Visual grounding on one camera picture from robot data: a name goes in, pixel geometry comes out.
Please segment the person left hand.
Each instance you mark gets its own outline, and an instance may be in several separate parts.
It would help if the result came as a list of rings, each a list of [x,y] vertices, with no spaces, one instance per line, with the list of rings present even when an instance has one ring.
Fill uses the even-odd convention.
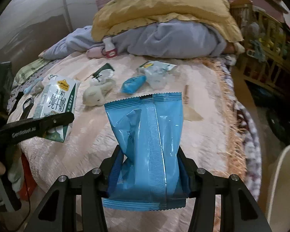
[[[0,175],[4,175],[6,173],[6,167],[2,162],[0,162]],[[7,177],[10,182],[16,182],[21,178],[21,150],[16,148],[13,156],[12,156],[12,165],[7,172]]]

